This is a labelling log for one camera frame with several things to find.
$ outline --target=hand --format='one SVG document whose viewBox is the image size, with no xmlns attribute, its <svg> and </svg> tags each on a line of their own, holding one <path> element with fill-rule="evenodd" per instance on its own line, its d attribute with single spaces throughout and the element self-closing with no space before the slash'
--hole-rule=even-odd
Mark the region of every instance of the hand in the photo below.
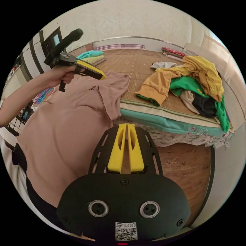
<svg viewBox="0 0 246 246">
<path fill-rule="evenodd" d="M 51 88 L 56 87 L 63 81 L 65 84 L 69 84 L 74 78 L 74 71 L 76 65 L 73 66 L 55 66 L 48 72 L 42 74 L 45 87 Z"/>
</svg>

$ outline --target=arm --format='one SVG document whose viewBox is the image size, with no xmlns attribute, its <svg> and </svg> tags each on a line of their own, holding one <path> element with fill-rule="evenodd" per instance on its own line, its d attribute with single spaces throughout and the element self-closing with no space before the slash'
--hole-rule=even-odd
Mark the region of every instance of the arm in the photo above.
<svg viewBox="0 0 246 246">
<path fill-rule="evenodd" d="M 0 127 L 11 122 L 16 115 L 39 93 L 45 89 L 58 86 L 61 81 L 69 84 L 74 78 L 73 66 L 55 66 L 46 73 L 30 80 L 21 88 L 17 89 L 3 102 L 0 108 Z"/>
<path fill-rule="evenodd" d="M 46 80 L 46 74 L 41 74 L 4 100 L 0 109 L 0 127 L 11 122 L 35 96 L 49 88 L 48 83 L 44 83 L 44 80 Z"/>
</svg>

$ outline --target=colorful painting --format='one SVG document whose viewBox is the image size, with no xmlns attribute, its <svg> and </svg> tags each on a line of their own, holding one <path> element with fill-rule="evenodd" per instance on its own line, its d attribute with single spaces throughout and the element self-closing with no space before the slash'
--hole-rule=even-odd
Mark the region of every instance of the colorful painting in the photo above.
<svg viewBox="0 0 246 246">
<path fill-rule="evenodd" d="M 54 87 L 49 88 L 47 90 L 44 90 L 43 92 L 41 92 L 35 99 L 32 107 L 37 107 L 40 103 L 42 103 L 44 101 L 44 99 L 49 96 L 54 90 Z"/>
</svg>

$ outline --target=black foam handle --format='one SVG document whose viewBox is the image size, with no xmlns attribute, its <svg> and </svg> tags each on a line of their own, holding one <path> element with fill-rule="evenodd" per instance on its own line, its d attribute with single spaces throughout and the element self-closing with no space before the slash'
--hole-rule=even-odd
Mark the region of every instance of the black foam handle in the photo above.
<svg viewBox="0 0 246 246">
<path fill-rule="evenodd" d="M 61 52 L 63 52 L 67 46 L 69 46 L 72 42 L 79 40 L 83 35 L 83 31 L 81 29 L 76 29 L 70 32 L 59 44 L 55 46 L 55 48 L 49 53 L 46 57 L 44 63 L 46 65 L 50 65 L 54 57 L 58 56 Z"/>
<path fill-rule="evenodd" d="M 62 81 L 59 86 L 59 91 L 65 92 L 65 83 Z"/>
</svg>

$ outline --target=teal towel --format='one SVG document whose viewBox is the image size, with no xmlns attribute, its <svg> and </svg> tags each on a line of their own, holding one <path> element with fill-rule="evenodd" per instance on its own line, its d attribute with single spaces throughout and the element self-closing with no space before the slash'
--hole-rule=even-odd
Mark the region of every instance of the teal towel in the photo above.
<svg viewBox="0 0 246 246">
<path fill-rule="evenodd" d="M 96 57 L 96 56 L 101 56 L 101 55 L 103 55 L 102 51 L 90 50 L 90 51 L 87 51 L 87 52 L 79 55 L 77 58 L 81 60 L 81 59 L 84 59 L 87 57 Z"/>
</svg>

